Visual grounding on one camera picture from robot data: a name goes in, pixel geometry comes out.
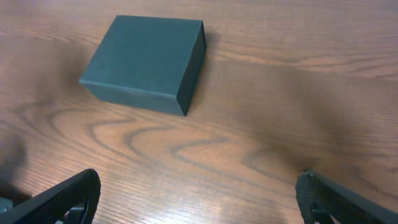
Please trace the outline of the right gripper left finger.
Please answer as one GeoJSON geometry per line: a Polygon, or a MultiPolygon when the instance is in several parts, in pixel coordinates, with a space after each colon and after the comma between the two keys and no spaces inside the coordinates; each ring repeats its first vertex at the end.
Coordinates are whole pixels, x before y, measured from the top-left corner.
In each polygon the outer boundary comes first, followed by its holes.
{"type": "Polygon", "coordinates": [[[31,199],[1,213],[1,223],[91,224],[99,203],[101,182],[86,169],[31,199]]]}

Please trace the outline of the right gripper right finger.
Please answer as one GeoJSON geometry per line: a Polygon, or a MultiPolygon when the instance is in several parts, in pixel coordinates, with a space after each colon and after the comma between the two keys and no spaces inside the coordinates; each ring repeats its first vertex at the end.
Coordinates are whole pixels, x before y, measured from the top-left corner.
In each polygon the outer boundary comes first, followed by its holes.
{"type": "Polygon", "coordinates": [[[304,170],[295,184],[296,199],[305,224],[397,224],[397,213],[327,179],[304,170]]]}

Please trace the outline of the dark green box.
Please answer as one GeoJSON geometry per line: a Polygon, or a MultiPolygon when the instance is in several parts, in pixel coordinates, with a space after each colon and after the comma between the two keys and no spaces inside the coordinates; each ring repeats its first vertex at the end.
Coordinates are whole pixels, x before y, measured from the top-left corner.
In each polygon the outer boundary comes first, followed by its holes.
{"type": "Polygon", "coordinates": [[[201,20],[117,15],[79,82],[102,101],[185,116],[205,54],[201,20]]]}

